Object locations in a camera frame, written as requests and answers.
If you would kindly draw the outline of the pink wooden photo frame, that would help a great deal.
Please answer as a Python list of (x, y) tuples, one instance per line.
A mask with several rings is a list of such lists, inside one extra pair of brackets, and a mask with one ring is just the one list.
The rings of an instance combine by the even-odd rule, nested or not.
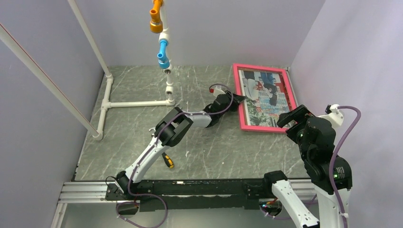
[(279, 115), (297, 107), (288, 71), (239, 63), (232, 67), (236, 93), (245, 97), (238, 108), (241, 130), (284, 133), (290, 124), (279, 127)]

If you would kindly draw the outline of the colourful printed photo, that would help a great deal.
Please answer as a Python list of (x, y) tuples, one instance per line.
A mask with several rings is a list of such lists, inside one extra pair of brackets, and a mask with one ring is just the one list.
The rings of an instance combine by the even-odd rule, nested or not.
[(240, 94), (247, 99), (240, 114), (247, 128), (278, 129), (279, 115), (293, 109), (283, 75), (276, 71), (238, 69)]

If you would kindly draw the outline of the yellow black screwdriver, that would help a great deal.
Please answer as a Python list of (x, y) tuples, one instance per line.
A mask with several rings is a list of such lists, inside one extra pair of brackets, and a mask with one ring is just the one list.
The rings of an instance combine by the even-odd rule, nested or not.
[(165, 165), (168, 168), (172, 169), (174, 167), (174, 163), (173, 163), (172, 159), (165, 152), (162, 153), (162, 157), (163, 157)]

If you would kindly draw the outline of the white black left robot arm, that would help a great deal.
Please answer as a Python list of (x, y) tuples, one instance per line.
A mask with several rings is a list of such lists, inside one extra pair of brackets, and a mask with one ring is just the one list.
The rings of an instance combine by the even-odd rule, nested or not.
[(219, 122), (227, 112), (234, 112), (246, 99), (245, 96), (225, 91), (217, 95), (213, 103), (198, 112), (185, 112), (173, 108), (152, 130), (152, 139), (142, 154), (126, 170), (115, 177), (118, 194), (129, 200), (136, 195), (137, 186), (154, 162), (176, 146), (191, 128), (209, 128)]

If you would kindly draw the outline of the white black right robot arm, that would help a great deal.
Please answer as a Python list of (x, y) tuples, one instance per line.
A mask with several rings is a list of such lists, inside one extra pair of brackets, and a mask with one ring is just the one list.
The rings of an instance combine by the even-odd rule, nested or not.
[(344, 121), (344, 113), (337, 104), (328, 105), (325, 115), (315, 116), (304, 105), (279, 115), (277, 126), (293, 126), (286, 135), (298, 145), (304, 168), (314, 185), (319, 218), (312, 215), (295, 193), (290, 180), (282, 171), (264, 174), (262, 192), (275, 197), (282, 204), (297, 228), (346, 228), (348, 202), (352, 188), (349, 163), (338, 156), (335, 146), (336, 128)]

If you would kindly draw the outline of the blue pipe fitting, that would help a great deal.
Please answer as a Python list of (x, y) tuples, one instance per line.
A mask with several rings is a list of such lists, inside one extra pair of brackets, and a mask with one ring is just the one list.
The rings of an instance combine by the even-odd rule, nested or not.
[(162, 39), (159, 41), (159, 44), (160, 44), (160, 49), (157, 54), (159, 67), (161, 69), (167, 69), (170, 66), (170, 60), (167, 55), (167, 47), (168, 47), (169, 43), (166, 39)]

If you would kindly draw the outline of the white PVC pipe stand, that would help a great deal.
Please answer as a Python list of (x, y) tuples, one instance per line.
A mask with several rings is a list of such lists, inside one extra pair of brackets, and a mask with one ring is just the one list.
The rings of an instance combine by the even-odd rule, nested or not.
[[(118, 108), (173, 106), (176, 103), (174, 66), (168, 53), (171, 41), (167, 26), (165, 1), (163, 1), (163, 6), (160, 9), (163, 31), (156, 34), (158, 35), (158, 41), (155, 51), (158, 54), (160, 40), (166, 39), (168, 41), (167, 55), (170, 60), (170, 66), (167, 69), (159, 67), (157, 56), (155, 57), (157, 64), (151, 66), (109, 66), (81, 13), (79, 5), (74, 0), (68, 1), (68, 4), (103, 70), (100, 87), (89, 118), (92, 126), (103, 134), (102, 139), (112, 129), (112, 123), (117, 119)], [(90, 132), (87, 135), (97, 140)]]

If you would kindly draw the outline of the orange pipe fitting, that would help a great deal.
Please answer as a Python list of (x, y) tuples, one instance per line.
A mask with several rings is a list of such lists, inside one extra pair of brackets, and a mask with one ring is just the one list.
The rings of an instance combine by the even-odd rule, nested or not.
[(150, 31), (159, 34), (163, 31), (163, 22), (161, 19), (160, 9), (163, 6), (163, 0), (153, 0), (153, 7), (150, 9)]

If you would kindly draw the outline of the white diagonal pole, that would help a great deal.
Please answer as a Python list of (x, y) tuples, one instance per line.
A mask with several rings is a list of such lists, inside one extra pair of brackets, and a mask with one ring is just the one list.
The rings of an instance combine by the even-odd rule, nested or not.
[(66, 97), (60, 88), (51, 80), (44, 70), (35, 62), (31, 55), (20, 45), (7, 29), (0, 26), (0, 39), (12, 51), (12, 53), (36, 76), (40, 82), (62, 103), (62, 105), (87, 129), (97, 140), (102, 139), (103, 134), (98, 131), (84, 117), (84, 115)]

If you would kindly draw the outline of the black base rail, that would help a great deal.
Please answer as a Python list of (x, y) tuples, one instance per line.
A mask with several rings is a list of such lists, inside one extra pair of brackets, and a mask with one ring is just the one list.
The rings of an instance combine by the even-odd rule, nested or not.
[(109, 183), (107, 201), (134, 201), (140, 211), (164, 209), (154, 196), (161, 197), (168, 209), (259, 209), (275, 196), (262, 178), (200, 179), (200, 180), (143, 180), (130, 195), (115, 183)]

